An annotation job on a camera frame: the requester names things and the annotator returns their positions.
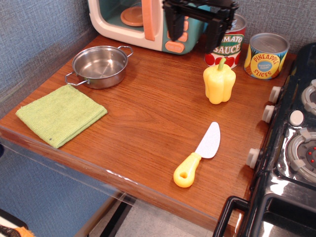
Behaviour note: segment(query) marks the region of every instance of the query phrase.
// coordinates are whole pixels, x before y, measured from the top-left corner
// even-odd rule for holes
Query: yellow bell pepper
[[[222,58],[218,65],[204,70],[205,94],[212,104],[227,102],[232,95],[232,89],[236,81],[236,74],[230,66],[224,64],[226,58]]]

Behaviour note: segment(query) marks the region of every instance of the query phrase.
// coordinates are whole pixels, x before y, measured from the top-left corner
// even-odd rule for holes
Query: toy microwave
[[[204,22],[186,16],[183,34],[172,41],[162,0],[88,0],[88,4],[92,25],[101,35],[157,51],[186,54],[204,30]]]

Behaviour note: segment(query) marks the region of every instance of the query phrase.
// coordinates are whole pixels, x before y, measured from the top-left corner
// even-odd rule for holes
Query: stainless steel pot
[[[129,48],[131,53],[126,55],[120,48]],[[125,76],[128,57],[133,54],[129,46],[96,46],[85,49],[73,59],[72,73],[65,75],[67,84],[78,86],[84,84],[93,89],[104,89],[120,83]],[[70,83],[67,77],[76,73],[78,84]]]

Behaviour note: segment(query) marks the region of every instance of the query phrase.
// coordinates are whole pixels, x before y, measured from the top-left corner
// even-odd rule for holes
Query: toy knife
[[[213,122],[202,138],[196,151],[191,153],[174,171],[173,180],[179,187],[192,185],[201,158],[213,158],[218,150],[221,132],[217,122]]]

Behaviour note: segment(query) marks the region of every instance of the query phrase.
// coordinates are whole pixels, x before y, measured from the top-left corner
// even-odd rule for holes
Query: toy stove
[[[284,86],[274,87],[263,120],[262,149],[250,149],[255,169],[246,201],[229,197],[214,235],[222,236],[233,209],[244,212],[237,236],[316,236],[316,43],[298,53]]]

